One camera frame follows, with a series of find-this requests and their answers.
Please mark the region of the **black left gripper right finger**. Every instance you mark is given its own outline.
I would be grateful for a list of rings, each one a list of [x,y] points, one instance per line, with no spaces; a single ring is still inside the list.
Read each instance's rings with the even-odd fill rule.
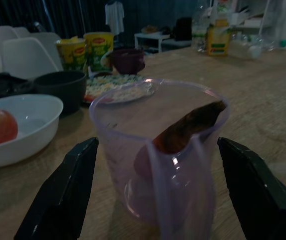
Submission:
[[[248,240],[286,240],[286,186],[248,147],[217,141],[229,196]]]

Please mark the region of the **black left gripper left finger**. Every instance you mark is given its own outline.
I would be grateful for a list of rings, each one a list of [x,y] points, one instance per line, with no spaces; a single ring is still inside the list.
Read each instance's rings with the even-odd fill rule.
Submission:
[[[98,138],[75,145],[40,187],[14,239],[76,240],[80,237],[96,162]]]

